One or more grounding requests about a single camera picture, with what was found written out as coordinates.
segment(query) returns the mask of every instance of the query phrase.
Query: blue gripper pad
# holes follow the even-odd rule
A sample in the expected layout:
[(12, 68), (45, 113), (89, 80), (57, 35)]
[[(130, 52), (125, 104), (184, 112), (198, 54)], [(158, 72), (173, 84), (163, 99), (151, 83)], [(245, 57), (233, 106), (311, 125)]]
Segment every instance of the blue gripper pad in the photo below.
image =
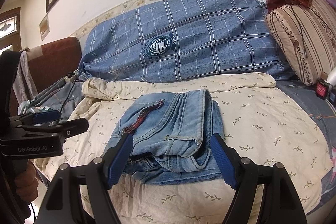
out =
[(58, 110), (36, 113), (33, 122), (37, 124), (56, 121), (61, 118), (61, 113)]
[(217, 139), (218, 137), (216, 137), (216, 135), (218, 135), (221, 141), (224, 142), (219, 134), (212, 135), (210, 138), (211, 152), (216, 160), (220, 172), (223, 175), (225, 183), (230, 185), (231, 188), (235, 190), (238, 185), (235, 168), (224, 152), (222, 145), (219, 143), (220, 141)]
[(109, 153), (110, 149), (116, 150), (114, 159), (108, 168), (107, 185), (110, 189), (113, 185), (117, 184), (120, 176), (125, 168), (128, 157), (133, 150), (133, 136), (124, 134), (115, 147), (109, 148), (105, 155)]

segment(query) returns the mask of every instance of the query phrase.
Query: circular emblem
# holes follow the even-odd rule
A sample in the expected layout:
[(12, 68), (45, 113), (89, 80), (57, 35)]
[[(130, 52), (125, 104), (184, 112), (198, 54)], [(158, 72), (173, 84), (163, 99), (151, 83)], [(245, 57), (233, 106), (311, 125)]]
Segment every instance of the circular emblem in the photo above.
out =
[(174, 50), (176, 46), (176, 38), (170, 33), (169, 35), (159, 35), (150, 40), (143, 55), (147, 58), (159, 58), (169, 50)]

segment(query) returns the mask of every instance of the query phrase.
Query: striped pillow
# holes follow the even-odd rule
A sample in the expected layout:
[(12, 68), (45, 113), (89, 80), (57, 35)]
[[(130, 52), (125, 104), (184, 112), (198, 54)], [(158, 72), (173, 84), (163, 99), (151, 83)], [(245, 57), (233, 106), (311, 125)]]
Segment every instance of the striped pillow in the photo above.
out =
[(284, 5), (272, 10), (265, 23), (292, 69), (306, 85), (315, 84), (322, 71), (330, 73), (336, 66), (336, 12), (325, 0), (313, 0), (309, 8)]

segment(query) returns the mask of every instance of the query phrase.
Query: leaf print fabric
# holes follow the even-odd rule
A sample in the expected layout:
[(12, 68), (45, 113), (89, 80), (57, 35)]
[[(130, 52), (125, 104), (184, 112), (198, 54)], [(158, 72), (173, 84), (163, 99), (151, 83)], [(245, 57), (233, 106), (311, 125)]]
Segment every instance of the leaf print fabric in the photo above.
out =
[[(87, 164), (102, 154), (116, 123), (134, 99), (164, 90), (180, 92), (207, 86), (220, 107), (226, 144), (257, 164), (282, 162), (308, 213), (320, 202), (321, 178), (332, 168), (328, 146), (314, 121), (275, 85), (274, 79), (263, 73), (215, 75), (171, 84), (88, 79), (82, 90), (86, 97), (71, 115), (73, 119), (87, 118), (88, 132), (67, 139), (62, 156), (34, 163), (48, 179), (65, 160), (71, 166)], [(92, 214), (86, 186), (80, 188), (83, 206)], [(153, 186), (129, 175), (122, 175), (109, 191), (121, 222), (129, 224), (221, 223), (234, 193), (223, 180)], [(252, 219), (257, 217), (262, 193), (261, 186), (256, 191)]]

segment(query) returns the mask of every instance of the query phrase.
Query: human hand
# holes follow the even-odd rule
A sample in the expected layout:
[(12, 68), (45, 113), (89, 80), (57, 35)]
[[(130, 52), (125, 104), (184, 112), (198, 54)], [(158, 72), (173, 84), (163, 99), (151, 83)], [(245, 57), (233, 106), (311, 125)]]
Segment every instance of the human hand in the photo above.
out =
[(33, 163), (28, 160), (26, 171), (18, 174), (14, 180), (16, 193), (23, 201), (31, 202), (37, 198), (37, 186), (39, 182), (36, 179), (36, 170)]

